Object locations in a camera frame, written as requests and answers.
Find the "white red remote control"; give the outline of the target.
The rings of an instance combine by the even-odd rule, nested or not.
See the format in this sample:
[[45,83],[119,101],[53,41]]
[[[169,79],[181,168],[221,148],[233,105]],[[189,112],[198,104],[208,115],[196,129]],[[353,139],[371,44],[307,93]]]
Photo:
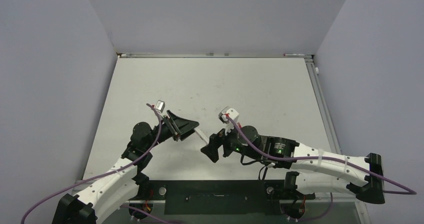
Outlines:
[[194,131],[206,145],[209,144],[210,138],[199,127],[196,127]]

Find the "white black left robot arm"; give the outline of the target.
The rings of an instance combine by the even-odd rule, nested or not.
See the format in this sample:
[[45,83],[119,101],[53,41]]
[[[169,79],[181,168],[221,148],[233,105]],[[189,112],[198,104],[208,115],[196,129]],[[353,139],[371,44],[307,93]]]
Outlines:
[[58,202],[52,223],[101,224],[131,198],[148,195],[149,178],[142,170],[149,164],[156,145],[172,138],[183,141],[200,125],[194,120],[173,114],[157,115],[158,125],[139,122],[132,129],[130,141],[108,172],[89,179],[89,186],[75,195],[66,194]]

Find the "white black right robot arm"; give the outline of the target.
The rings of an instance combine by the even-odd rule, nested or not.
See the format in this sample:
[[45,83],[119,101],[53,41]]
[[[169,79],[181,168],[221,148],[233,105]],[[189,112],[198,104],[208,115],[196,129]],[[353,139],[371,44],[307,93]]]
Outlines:
[[219,148],[224,157],[238,153],[267,168],[287,169],[282,191],[289,198],[334,192],[365,203],[385,203],[384,183],[379,178],[384,174],[382,157],[377,153],[345,156],[292,139],[260,135],[250,125],[212,134],[200,151],[216,163]]

